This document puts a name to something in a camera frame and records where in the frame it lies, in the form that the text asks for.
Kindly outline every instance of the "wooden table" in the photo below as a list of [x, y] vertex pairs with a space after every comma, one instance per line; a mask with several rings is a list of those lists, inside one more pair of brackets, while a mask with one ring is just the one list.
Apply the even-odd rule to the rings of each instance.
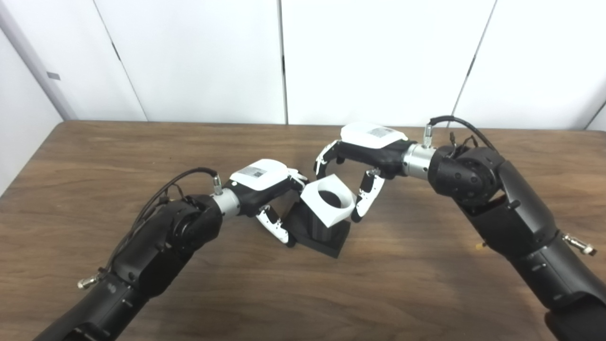
[[[419, 139], [422, 129], [403, 128]], [[459, 138], [468, 135], [457, 130]], [[606, 133], [486, 130], [559, 227], [606, 251]], [[174, 175], [224, 179], [273, 158], [312, 175], [339, 127], [69, 121], [0, 199], [0, 339], [31, 340], [85, 292], [141, 206]], [[445, 144], [444, 129], [436, 144]], [[366, 166], [332, 166], [356, 189]], [[202, 175], [182, 182], [211, 191]], [[276, 200], [279, 211], [289, 202]], [[553, 340], [545, 309], [450, 199], [388, 183], [339, 259], [287, 249], [256, 220], [224, 223], [121, 340]], [[606, 252], [583, 260], [606, 279]]]

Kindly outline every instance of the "cable connector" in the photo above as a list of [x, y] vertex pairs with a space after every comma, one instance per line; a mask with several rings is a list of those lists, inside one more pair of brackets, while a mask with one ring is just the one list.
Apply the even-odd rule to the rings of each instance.
[[213, 188], [215, 189], [215, 195], [223, 194], [223, 186], [221, 186], [221, 178], [219, 178], [219, 174], [213, 177]]
[[594, 249], [591, 244], [587, 244], [577, 238], [574, 238], [570, 234], [564, 234], [562, 239], [564, 239], [570, 246], [579, 249], [579, 251], [584, 255], [594, 256], [598, 253], [598, 250]]
[[423, 132], [423, 148], [431, 147], [431, 137], [433, 136], [433, 125], [428, 124], [425, 126]]
[[91, 276], [87, 279], [81, 279], [78, 281], [78, 289], [86, 290], [86, 289], [90, 288], [91, 285], [97, 284], [98, 281], [99, 281], [99, 274]]

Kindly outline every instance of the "black base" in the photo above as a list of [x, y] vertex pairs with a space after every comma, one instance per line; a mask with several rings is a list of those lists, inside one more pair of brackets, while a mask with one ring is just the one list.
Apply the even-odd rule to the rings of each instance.
[[295, 203], [282, 221], [282, 227], [295, 236], [300, 244], [303, 244], [308, 248], [314, 249], [325, 255], [329, 255], [333, 258], [339, 257], [339, 253], [343, 248], [345, 239], [347, 239], [351, 225], [349, 221], [340, 221], [339, 223], [329, 227], [331, 230], [330, 239], [327, 241], [313, 239], [310, 235], [310, 228], [312, 226], [321, 228], [318, 225], [323, 224], [319, 221], [318, 217], [315, 216], [311, 209], [302, 201]]

